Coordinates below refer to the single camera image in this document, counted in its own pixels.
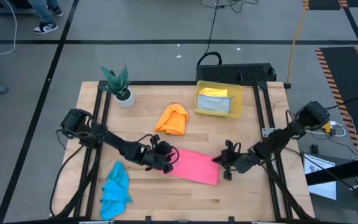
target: cyan towel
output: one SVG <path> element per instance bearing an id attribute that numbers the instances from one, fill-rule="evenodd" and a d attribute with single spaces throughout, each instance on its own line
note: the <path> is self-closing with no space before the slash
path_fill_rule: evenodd
<path id="1" fill-rule="evenodd" d="M 125 211 L 125 204 L 131 203 L 128 194 L 129 177 L 122 162 L 117 161 L 102 187 L 100 217 L 110 220 Z"/>

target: sneaker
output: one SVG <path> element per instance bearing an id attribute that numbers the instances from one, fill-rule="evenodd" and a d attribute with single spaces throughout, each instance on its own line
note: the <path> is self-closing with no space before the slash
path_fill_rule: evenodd
<path id="1" fill-rule="evenodd" d="M 57 30 L 58 28 L 59 27 L 57 26 L 57 24 L 55 22 L 47 23 L 47 24 L 40 22 L 40 25 L 37 26 L 36 28 L 34 28 L 34 32 L 36 34 L 47 34 L 49 32 Z"/>
<path id="2" fill-rule="evenodd" d="M 59 7 L 57 7 L 56 9 L 49 9 L 49 11 L 57 17 L 62 17 L 64 15 L 64 12 Z"/>

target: gray floor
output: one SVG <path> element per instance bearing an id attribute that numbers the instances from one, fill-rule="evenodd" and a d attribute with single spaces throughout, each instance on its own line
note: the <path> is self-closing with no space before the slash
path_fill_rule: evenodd
<path id="1" fill-rule="evenodd" d="M 57 19 L 58 31 L 35 35 L 31 30 L 38 19 L 18 17 L 17 39 L 60 39 L 73 0 L 60 2 L 66 15 Z M 204 0 L 204 3 L 213 5 L 214 1 Z M 301 7 L 301 1 L 260 0 L 255 6 L 245 4 L 240 14 L 229 8 L 221 9 L 216 16 L 213 39 L 291 40 Z M 358 8 L 352 8 L 351 12 L 358 25 Z M 67 39 L 207 39 L 212 18 L 213 9 L 200 6 L 196 0 L 79 0 Z M 0 39 L 11 39 L 13 30 L 12 17 L 0 16 Z M 344 11 L 308 11 L 300 40 L 357 39 Z M 296 46 L 293 88 L 288 95 L 292 111 L 310 100 L 318 100 L 323 106 L 334 104 L 314 52 L 316 47 L 330 46 Z M 0 51 L 9 48 L 11 45 L 0 45 Z M 0 84 L 10 89 L 8 94 L 0 95 L 0 203 L 56 48 L 57 45 L 20 44 L 12 54 L 0 56 Z M 210 50 L 221 53 L 224 63 L 270 62 L 278 79 L 285 81 L 290 48 L 290 45 L 227 44 L 212 45 Z M 55 130 L 65 113 L 75 106 L 81 82 L 103 79 L 101 65 L 115 70 L 127 65 L 131 80 L 194 80 L 196 63 L 205 50 L 205 44 L 65 45 L 5 222 L 48 216 L 50 192 L 63 157 Z M 208 63 L 216 61 L 208 58 L 205 64 Z M 339 120 L 338 111 L 332 110 L 331 115 L 333 120 Z M 352 146 L 348 137 L 336 141 Z M 309 135 L 299 144 L 303 150 L 317 144 L 320 152 L 327 156 L 347 159 L 352 155 L 344 147 Z M 355 212 L 329 208 L 318 197 L 313 197 L 313 205 L 316 216 L 322 220 L 358 222 Z"/>

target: white sign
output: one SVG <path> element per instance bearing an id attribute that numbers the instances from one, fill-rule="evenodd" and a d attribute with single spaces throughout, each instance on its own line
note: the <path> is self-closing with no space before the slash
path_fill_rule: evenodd
<path id="1" fill-rule="evenodd" d="M 310 174 L 312 172 L 316 172 L 323 169 L 328 169 L 335 166 L 335 163 L 326 161 L 324 159 L 317 158 L 315 156 L 311 156 L 309 154 L 304 154 L 303 165 L 305 168 L 305 174 Z M 312 194 L 320 195 L 326 198 L 330 198 L 336 200 L 336 182 L 328 182 L 324 184 L 315 184 L 309 186 L 309 192 Z"/>

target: plastic bin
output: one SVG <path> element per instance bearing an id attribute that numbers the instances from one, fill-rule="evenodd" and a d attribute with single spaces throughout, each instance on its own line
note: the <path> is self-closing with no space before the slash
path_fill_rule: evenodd
<path id="1" fill-rule="evenodd" d="M 209 110 L 199 110 L 198 105 L 198 93 L 203 88 L 217 88 L 217 89 L 226 89 L 227 96 L 231 98 L 230 110 L 229 113 L 220 113 L 216 111 Z M 242 113 L 242 86 L 232 85 L 226 83 L 217 83 L 217 82 L 208 82 L 208 81 L 198 81 L 196 88 L 196 99 L 194 102 L 194 110 L 199 114 L 213 115 L 213 116 L 222 116 L 225 118 L 238 118 Z"/>

